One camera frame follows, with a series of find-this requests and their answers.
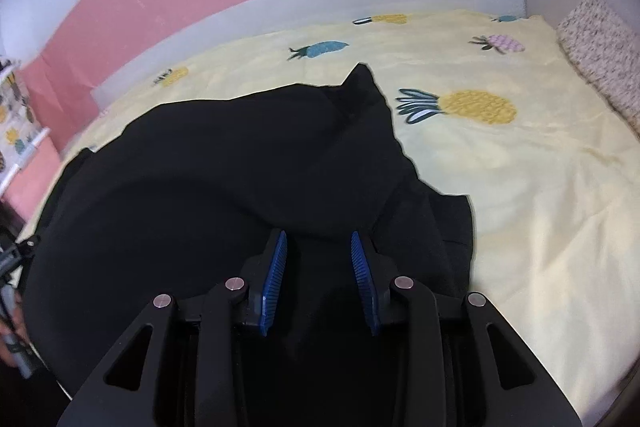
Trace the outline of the large black garment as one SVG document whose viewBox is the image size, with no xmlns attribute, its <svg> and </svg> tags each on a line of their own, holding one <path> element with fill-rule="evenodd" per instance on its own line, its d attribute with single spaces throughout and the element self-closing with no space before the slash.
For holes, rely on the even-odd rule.
<svg viewBox="0 0 640 427">
<path fill-rule="evenodd" d="M 58 385 L 76 392 L 156 295 L 202 295 L 288 236 L 276 321 L 241 340 L 247 424 L 399 426 L 408 331 L 375 339 L 350 241 L 440 295 L 468 290 L 472 209 L 422 182 L 370 69 L 231 101 L 157 106 L 65 168 L 36 228 L 23 309 Z"/>
</svg>

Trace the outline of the pineapple print hanging cloth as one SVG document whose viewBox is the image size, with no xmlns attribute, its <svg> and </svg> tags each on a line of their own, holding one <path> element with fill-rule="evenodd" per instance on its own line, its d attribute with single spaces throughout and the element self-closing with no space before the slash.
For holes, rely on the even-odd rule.
<svg viewBox="0 0 640 427">
<path fill-rule="evenodd" d="M 21 62 L 1 57 L 1 193 L 17 173 L 32 160 L 50 129 L 40 124 L 26 84 L 21 77 Z"/>
</svg>

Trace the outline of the yellow pineapple print bedsheet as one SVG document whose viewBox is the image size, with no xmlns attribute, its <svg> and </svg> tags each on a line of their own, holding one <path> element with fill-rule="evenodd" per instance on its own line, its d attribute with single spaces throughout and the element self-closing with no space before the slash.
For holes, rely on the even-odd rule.
<svg viewBox="0 0 640 427">
<path fill-rule="evenodd" d="M 213 46 L 108 106 L 58 179 L 80 152 L 111 143 L 157 106 L 337 87 L 358 65 L 370 69 L 420 180 L 465 196 L 473 217 L 463 295 L 437 294 L 395 265 L 395 321 L 371 334 L 408 331 L 399 426 L 410 407 L 423 407 L 430 426 L 601 418 L 639 358 L 639 141 L 538 16 L 499 24 L 468 11 L 410 14 Z M 139 426 L 282 426 L 239 417 L 239 343 L 268 336 L 242 323 L 242 268 L 202 295 L 156 295 L 78 391 L 61 388 L 48 367 L 66 419 L 99 385 L 115 402 L 82 425 L 120 426 L 141 398 Z"/>
</svg>

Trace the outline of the speckled knit pillow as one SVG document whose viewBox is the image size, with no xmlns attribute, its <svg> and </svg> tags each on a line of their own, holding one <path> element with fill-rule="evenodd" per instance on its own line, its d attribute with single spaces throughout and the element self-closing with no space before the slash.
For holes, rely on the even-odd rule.
<svg viewBox="0 0 640 427">
<path fill-rule="evenodd" d="M 577 72 L 639 130 L 639 35 L 603 0 L 580 0 L 556 28 Z"/>
</svg>

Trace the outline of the white bed frame board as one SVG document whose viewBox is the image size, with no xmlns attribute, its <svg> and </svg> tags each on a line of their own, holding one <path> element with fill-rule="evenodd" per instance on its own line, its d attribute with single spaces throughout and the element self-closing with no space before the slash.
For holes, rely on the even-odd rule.
<svg viewBox="0 0 640 427">
<path fill-rule="evenodd" d="M 248 0 L 205 17 L 148 46 L 91 90 L 93 101 L 104 109 L 138 82 L 167 67 L 221 43 L 268 32 L 378 13 L 433 12 L 468 9 L 488 14 L 519 15 L 526 0 Z"/>
</svg>

